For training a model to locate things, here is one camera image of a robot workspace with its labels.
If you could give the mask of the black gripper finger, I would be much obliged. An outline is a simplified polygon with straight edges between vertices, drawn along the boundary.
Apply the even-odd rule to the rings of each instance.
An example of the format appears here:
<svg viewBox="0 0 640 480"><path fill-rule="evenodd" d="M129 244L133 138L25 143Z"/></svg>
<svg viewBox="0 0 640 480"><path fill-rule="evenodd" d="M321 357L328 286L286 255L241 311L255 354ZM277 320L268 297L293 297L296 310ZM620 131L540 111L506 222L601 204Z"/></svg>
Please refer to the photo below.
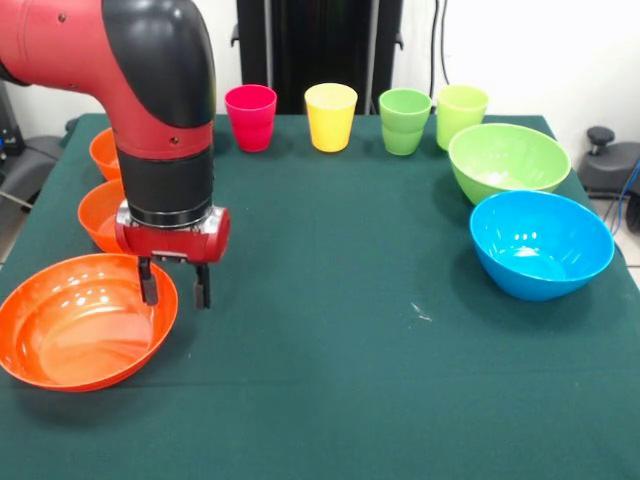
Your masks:
<svg viewBox="0 0 640 480"><path fill-rule="evenodd" d="M158 290L156 279L151 269L151 259L147 257L138 257L137 261L137 271L142 300L147 305L156 305L158 303Z"/></svg>
<svg viewBox="0 0 640 480"><path fill-rule="evenodd" d="M196 282L194 295L196 308L205 310L211 308L211 284L209 265L207 263L195 264Z"/></svg>

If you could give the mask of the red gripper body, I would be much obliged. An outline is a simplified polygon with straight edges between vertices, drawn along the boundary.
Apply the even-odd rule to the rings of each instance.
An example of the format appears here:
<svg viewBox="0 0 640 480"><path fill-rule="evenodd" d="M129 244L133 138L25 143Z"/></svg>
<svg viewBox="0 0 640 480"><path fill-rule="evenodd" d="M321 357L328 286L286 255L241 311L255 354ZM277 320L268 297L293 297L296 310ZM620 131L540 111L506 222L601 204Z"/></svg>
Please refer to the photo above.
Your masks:
<svg viewBox="0 0 640 480"><path fill-rule="evenodd" d="M226 252L230 231L230 211L218 206L211 207L199 222L177 229L136 222L127 202L118 206L115 217L116 240L125 253L192 264L218 262Z"/></svg>

